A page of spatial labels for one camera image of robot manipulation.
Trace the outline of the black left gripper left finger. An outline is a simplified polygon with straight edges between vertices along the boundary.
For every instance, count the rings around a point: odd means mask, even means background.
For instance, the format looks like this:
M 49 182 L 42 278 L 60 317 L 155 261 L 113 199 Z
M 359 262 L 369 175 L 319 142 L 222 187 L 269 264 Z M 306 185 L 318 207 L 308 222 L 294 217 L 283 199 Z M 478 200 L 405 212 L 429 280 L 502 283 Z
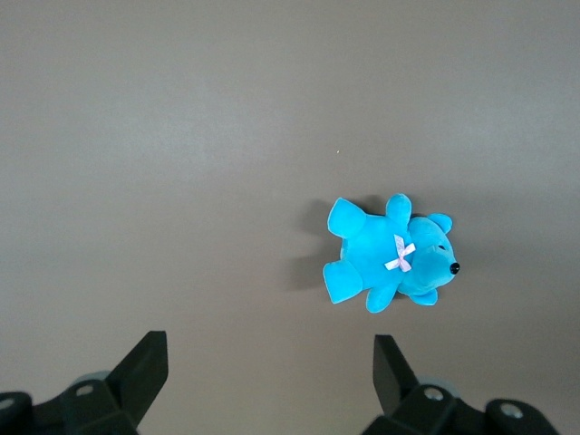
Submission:
M 150 331 L 106 376 L 77 381 L 34 404 L 24 391 L 1 394 L 3 434 L 136 434 L 169 376 L 167 333 Z

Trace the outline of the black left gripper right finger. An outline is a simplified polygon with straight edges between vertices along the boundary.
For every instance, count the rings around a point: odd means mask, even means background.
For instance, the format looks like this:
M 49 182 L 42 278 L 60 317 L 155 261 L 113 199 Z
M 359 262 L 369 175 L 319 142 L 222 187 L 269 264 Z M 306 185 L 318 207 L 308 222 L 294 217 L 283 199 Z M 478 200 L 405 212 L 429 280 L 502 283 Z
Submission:
M 374 337 L 372 381 L 382 415 L 365 434 L 558 433 L 541 411 L 525 402 L 494 399 L 479 411 L 442 386 L 421 383 L 388 334 Z

